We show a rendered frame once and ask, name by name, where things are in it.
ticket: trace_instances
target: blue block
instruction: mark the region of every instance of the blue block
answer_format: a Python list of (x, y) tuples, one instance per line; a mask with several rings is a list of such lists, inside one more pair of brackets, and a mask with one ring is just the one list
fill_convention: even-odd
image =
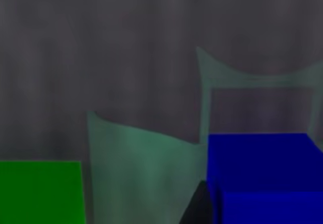
[(216, 224), (323, 223), (323, 153), (306, 134), (214, 134), (207, 182)]

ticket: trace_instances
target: blue square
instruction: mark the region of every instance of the blue square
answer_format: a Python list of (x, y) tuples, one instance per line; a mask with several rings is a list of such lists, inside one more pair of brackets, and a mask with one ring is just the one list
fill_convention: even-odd
[(306, 134), (214, 134), (216, 224), (323, 223), (323, 153)]

